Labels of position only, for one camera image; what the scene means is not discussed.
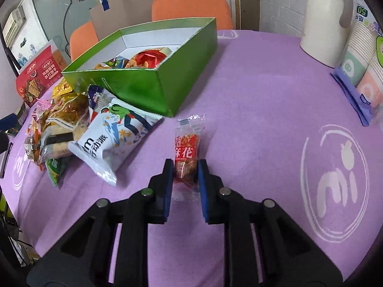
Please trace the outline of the green snack packet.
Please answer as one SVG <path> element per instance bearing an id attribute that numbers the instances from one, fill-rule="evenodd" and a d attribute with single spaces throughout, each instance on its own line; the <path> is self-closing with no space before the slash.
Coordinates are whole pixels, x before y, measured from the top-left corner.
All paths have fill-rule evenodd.
<path id="1" fill-rule="evenodd" d="M 48 159 L 45 161 L 45 168 L 51 183 L 54 187 L 60 188 L 64 182 L 64 176 L 71 156 L 60 157 L 58 159 Z"/>

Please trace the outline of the white blue snack bag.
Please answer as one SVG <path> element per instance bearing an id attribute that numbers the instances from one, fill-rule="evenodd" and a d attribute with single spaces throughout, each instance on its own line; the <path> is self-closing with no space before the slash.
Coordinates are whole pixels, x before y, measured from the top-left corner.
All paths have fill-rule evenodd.
<path id="1" fill-rule="evenodd" d="M 163 117 L 123 102 L 96 85 L 88 87 L 88 108 L 90 124 L 68 149 L 114 187 L 118 168 Z"/>

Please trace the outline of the small red mahua packet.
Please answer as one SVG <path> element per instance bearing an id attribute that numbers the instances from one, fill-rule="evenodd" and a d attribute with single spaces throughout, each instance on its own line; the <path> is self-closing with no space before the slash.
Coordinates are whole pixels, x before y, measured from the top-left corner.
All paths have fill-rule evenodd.
<path id="1" fill-rule="evenodd" d="M 185 119 L 179 119 L 175 128 L 172 199 L 176 201 L 196 201 L 198 198 L 199 146 L 205 123 L 204 114 L 195 114 Z"/>

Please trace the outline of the pink wafer snack bag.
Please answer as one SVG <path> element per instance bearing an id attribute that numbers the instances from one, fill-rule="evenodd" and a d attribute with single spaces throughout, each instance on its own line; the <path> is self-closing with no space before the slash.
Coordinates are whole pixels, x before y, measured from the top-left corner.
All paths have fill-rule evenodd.
<path id="1" fill-rule="evenodd" d="M 26 139 L 24 142 L 27 157 L 36 165 L 39 165 L 39 149 L 41 145 L 42 133 L 49 112 L 53 107 L 53 99 L 39 99 L 36 108 L 32 113 L 31 122 L 27 128 Z"/>

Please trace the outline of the yellow bread packet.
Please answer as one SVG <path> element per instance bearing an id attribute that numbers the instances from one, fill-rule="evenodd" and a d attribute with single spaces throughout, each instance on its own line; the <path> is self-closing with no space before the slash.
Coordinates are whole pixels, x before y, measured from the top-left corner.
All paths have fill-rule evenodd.
<path id="1" fill-rule="evenodd" d="M 44 120 L 42 130 L 59 126 L 73 131 L 88 114 L 88 97 L 81 93 L 68 93 L 54 99 L 52 108 Z"/>

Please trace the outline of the orange potato chip bag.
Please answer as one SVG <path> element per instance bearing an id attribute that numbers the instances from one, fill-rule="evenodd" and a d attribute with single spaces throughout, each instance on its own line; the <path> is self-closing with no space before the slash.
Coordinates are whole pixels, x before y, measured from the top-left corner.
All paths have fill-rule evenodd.
<path id="1" fill-rule="evenodd" d="M 94 69 L 124 69 L 128 63 L 129 59 L 116 56 L 108 61 L 97 64 Z"/>

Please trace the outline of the red fried chicken snack bag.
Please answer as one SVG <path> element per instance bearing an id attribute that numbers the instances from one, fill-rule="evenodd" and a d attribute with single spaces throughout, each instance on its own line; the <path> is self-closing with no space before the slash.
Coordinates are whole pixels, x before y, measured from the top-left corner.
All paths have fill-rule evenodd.
<path id="1" fill-rule="evenodd" d="M 139 67 L 144 69 L 156 68 L 163 60 L 165 60 L 172 50 L 168 47 L 147 49 L 134 55 L 125 65 L 124 69 Z"/>

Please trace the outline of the black phone on table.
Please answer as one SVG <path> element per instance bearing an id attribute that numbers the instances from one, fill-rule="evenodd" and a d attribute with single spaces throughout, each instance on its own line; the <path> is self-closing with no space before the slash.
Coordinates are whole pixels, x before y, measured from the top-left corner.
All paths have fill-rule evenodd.
<path id="1" fill-rule="evenodd" d="M 9 142 L 8 148 L 7 148 L 7 150 L 5 151 L 5 153 L 3 155 L 3 159 L 2 159 L 2 162 L 1 162 L 1 171 L 0 171 L 0 178 L 1 179 L 3 179 L 5 177 L 6 165 L 8 163 L 8 159 L 9 159 L 12 147 L 13 147 L 13 142 Z"/>

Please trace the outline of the red cracker box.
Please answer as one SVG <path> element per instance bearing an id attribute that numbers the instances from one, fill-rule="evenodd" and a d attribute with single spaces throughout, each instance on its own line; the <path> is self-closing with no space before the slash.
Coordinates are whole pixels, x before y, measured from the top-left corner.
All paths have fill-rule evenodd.
<path id="1" fill-rule="evenodd" d="M 16 91 L 28 107 L 59 79 L 68 66 L 56 43 L 50 40 L 21 68 L 16 78 Z"/>

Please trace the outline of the left orange chair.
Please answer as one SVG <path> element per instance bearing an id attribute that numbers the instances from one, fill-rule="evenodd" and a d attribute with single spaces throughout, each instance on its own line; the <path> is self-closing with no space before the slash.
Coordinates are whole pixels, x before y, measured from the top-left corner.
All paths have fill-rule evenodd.
<path id="1" fill-rule="evenodd" d="M 77 28 L 69 40 L 71 61 L 76 60 L 83 53 L 99 42 L 93 22 L 89 21 Z"/>

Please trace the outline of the purple tablecloth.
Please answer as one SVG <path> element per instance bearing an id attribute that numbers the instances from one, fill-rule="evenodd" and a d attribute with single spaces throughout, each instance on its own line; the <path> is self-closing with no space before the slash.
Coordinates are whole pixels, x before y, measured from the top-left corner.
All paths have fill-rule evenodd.
<path id="1" fill-rule="evenodd" d="M 214 57 L 177 118 L 204 115 L 200 154 L 245 198 L 275 200 L 349 278 L 382 226 L 382 130 L 365 127 L 298 38 L 221 31 Z M 45 254 L 98 199 L 128 198 L 175 155 L 164 119 L 119 168 L 112 187 L 73 159 L 61 188 L 30 163 L 24 134 L 1 188 L 26 240 Z"/>

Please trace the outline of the green cardboard box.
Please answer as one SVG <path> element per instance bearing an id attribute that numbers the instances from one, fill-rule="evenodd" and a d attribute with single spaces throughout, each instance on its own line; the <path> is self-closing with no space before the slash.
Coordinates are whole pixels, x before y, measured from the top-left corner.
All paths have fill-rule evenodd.
<path id="1" fill-rule="evenodd" d="M 170 53 L 156 67 L 97 69 L 118 56 L 153 49 Z M 217 49 L 216 20 L 190 17 L 148 22 L 117 30 L 80 55 L 62 72 L 77 92 L 98 85 L 145 111 L 175 117 Z"/>

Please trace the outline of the paper cup stack pack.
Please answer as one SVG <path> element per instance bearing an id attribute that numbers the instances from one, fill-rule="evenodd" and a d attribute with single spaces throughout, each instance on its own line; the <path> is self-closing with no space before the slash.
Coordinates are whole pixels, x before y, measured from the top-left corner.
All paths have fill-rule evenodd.
<path id="1" fill-rule="evenodd" d="M 382 119 L 382 29 L 361 1 L 342 61 L 331 75 L 363 126 Z"/>

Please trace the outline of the right orange chair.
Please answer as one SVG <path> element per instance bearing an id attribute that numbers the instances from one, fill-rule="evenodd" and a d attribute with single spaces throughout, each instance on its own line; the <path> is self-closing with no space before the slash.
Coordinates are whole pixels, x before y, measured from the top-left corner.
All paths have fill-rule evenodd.
<path id="1" fill-rule="evenodd" d="M 226 0 L 154 0 L 152 2 L 153 22 L 187 17 L 214 17 L 217 30 L 234 29 L 231 10 Z"/>

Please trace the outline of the white thermos jug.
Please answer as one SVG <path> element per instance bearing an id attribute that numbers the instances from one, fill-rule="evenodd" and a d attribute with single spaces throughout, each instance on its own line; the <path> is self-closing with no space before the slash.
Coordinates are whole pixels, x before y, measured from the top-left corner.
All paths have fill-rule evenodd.
<path id="1" fill-rule="evenodd" d="M 349 37 L 353 3 L 353 0 L 307 0 L 301 49 L 335 68 Z"/>

